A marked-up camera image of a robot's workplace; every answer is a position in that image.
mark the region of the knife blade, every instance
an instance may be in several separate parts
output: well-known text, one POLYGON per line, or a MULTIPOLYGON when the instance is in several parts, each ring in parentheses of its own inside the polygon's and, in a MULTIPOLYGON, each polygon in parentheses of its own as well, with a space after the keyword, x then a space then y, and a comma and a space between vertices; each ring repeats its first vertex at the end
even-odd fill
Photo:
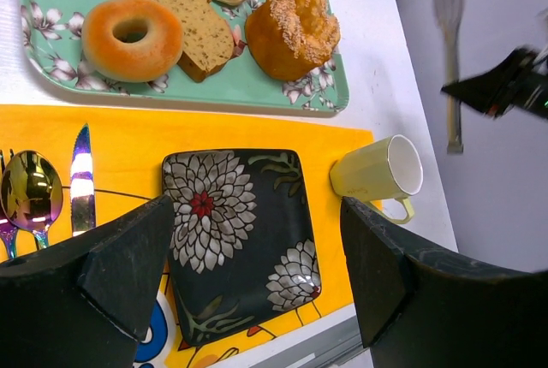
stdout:
POLYGON ((70 165, 70 222, 73 237, 95 228, 95 186, 87 124, 76 137, 70 165))

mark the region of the table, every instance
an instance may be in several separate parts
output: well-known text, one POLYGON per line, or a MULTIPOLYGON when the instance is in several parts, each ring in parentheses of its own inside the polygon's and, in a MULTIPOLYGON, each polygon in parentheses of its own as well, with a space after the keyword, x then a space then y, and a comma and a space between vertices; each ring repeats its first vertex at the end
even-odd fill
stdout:
MULTIPOLYGON (((369 129, 376 139, 392 134, 409 137, 422 159, 424 185, 420 193, 411 198, 416 216, 407 228, 456 251, 455 236, 396 0, 330 1, 341 25, 339 50, 350 89, 348 108, 332 118, 278 118, 369 129)), ((30 66, 23 54, 19 7, 19 0, 0 2, 3 13, 0 16, 0 104, 200 110, 196 104, 140 98, 76 97, 53 86, 30 66)), ((395 202, 385 202, 384 208, 391 215, 401 213, 399 204, 395 202)), ((350 318, 355 318, 354 306, 346 306, 319 321, 218 363, 216 367, 256 365, 350 318)))

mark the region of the mug handle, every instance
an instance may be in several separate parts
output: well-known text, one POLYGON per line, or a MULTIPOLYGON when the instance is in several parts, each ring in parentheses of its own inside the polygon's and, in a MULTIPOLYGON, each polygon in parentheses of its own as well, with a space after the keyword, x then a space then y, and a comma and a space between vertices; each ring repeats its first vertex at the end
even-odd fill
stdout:
POLYGON ((386 214, 384 214, 381 210, 379 210, 373 203, 367 202, 365 203, 369 208, 371 208, 376 213, 380 214, 384 218, 386 218, 388 221, 394 224, 406 224, 409 221, 411 221, 411 218, 414 217, 414 208, 411 205, 411 201, 409 201, 409 198, 405 197, 403 199, 396 199, 398 203, 403 205, 403 208, 405 209, 405 212, 407 213, 406 217, 402 220, 398 220, 396 218, 390 218, 386 214))

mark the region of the orange placemat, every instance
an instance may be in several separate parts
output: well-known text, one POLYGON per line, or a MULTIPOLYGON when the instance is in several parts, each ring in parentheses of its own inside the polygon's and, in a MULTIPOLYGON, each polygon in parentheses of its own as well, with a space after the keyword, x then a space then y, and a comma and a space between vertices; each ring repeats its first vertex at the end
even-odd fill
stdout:
MULTIPOLYGON (((161 193, 160 164, 177 151, 218 148, 287 148, 301 159, 318 251, 322 294, 312 303, 260 326, 200 348, 187 347, 176 326, 176 308, 166 270, 158 292, 164 322, 147 338, 138 355, 150 366, 205 367, 220 359, 300 328, 352 302, 339 232, 340 199, 328 172, 345 153, 372 142, 368 131, 334 128, 250 116, 177 111, 119 110, 83 107, 3 106, 0 149, 36 150, 69 185, 74 140, 88 123, 98 224, 106 223, 161 193)), ((50 243, 70 237, 69 190, 63 211, 51 226, 50 243)), ((20 232, 19 255, 34 250, 33 237, 20 232)), ((6 252, 0 248, 0 261, 6 252)))

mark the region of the floral plate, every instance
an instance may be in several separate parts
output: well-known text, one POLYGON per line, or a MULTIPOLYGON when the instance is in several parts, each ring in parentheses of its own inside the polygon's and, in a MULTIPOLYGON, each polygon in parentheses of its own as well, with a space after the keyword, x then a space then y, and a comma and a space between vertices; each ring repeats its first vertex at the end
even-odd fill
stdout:
POLYGON ((220 340, 302 306, 321 292, 301 162, 289 150, 172 154, 170 273, 182 336, 220 340))
POLYGON ((298 81, 282 83, 262 72, 246 48, 247 16, 264 0, 246 0, 237 7, 214 3, 232 29, 233 58, 219 73, 193 82, 174 67, 155 81, 127 84, 95 72, 81 54, 81 25, 86 13, 105 0, 21 0, 23 44, 33 66, 54 84, 80 95, 110 94, 179 101, 239 104, 333 113, 348 104, 348 84, 339 54, 298 81))

